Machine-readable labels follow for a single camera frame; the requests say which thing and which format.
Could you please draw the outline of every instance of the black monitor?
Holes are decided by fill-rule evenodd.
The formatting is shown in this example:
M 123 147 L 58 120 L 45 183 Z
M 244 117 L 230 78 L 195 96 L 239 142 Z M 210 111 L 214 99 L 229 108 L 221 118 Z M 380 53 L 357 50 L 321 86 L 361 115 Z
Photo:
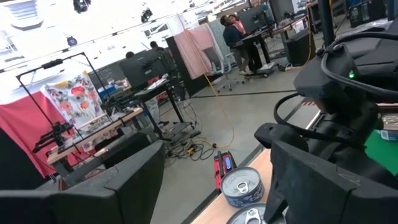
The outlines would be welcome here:
M 167 73 L 162 54 L 156 50 L 146 50 L 119 62 L 124 76 L 131 86 L 137 88 L 151 78 Z
M 268 26 L 266 14 L 262 6 L 253 7 L 244 12 L 238 13 L 239 19 L 242 21 L 244 29 L 248 34 L 257 29 L 262 29 Z

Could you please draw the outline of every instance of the woman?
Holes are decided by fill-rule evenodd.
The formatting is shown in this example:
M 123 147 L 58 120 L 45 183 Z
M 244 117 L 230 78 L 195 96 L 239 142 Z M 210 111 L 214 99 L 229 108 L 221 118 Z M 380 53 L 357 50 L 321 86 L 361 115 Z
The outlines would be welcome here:
M 225 26 L 223 37 L 225 44 L 231 49 L 236 63 L 239 67 L 239 75 L 247 75 L 246 67 L 249 64 L 249 55 L 242 46 L 241 40 L 247 36 L 246 31 L 236 16 L 223 16 L 220 19 L 221 25 Z

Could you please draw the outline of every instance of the concrete floor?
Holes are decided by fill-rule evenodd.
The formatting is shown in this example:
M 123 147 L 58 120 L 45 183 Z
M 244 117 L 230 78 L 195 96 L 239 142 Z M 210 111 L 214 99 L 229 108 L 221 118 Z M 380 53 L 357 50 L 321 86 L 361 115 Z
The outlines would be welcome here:
M 348 26 L 345 22 L 340 32 L 347 30 Z M 314 39 L 316 46 L 321 47 L 322 34 L 315 35 Z M 282 47 L 281 43 L 274 46 L 276 49 Z M 299 71 L 299 68 L 287 72 L 276 71 L 269 78 L 256 78 L 243 85 L 238 84 L 232 91 L 223 89 L 220 94 L 227 96 L 189 99 L 196 114 L 202 120 L 203 131 L 200 137 L 206 138 L 208 142 L 216 142 L 218 145 L 228 144 L 233 138 L 230 121 L 234 128 L 233 142 L 227 149 L 220 150 L 230 151 L 236 163 L 240 164 L 259 145 L 254 138 L 256 129 L 263 123 L 275 122 L 274 105 L 282 97 L 291 94 L 262 92 L 294 90 L 293 81 Z M 214 96 L 214 93 L 210 88 L 205 88 L 195 96 Z M 301 100 L 302 98 L 293 98 L 283 104 L 279 109 L 281 117 L 287 116 Z M 169 109 L 171 106 L 168 104 L 161 107 L 160 110 L 164 113 L 162 120 L 176 121 L 177 116 L 174 110 Z M 226 112 L 228 119 L 225 118 L 222 109 Z M 305 128 L 317 111 L 315 106 L 302 106 L 289 119 L 289 122 Z M 192 161 L 189 158 L 175 161 L 169 159 L 166 166 L 152 224 L 183 222 L 215 189 L 213 157 L 204 161 Z

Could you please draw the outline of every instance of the person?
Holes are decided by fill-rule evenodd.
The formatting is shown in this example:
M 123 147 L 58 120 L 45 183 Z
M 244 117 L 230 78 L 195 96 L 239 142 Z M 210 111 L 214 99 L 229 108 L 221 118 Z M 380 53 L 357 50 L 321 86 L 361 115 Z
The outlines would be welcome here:
M 156 41 L 150 42 L 149 45 L 150 45 L 150 47 L 151 47 L 152 49 L 154 49 L 154 50 L 164 50 L 163 47 L 159 47 L 159 46 L 157 45 Z
M 133 58 L 135 54 L 133 52 L 127 52 L 126 53 L 126 58 Z M 159 111 L 159 105 L 157 104 L 157 98 L 156 96 L 153 97 L 150 100 L 147 100 L 145 102 L 146 107 L 148 108 L 148 111 L 150 113 L 150 115 L 152 115 L 154 121 L 157 124 L 163 124 L 163 122 L 160 120 L 160 111 Z
M 247 35 L 242 22 L 234 16 L 220 18 L 221 25 L 225 26 L 223 37 L 225 44 L 230 48 L 238 64 L 239 75 L 247 75 L 246 67 L 249 65 L 249 54 L 243 48 L 241 40 Z

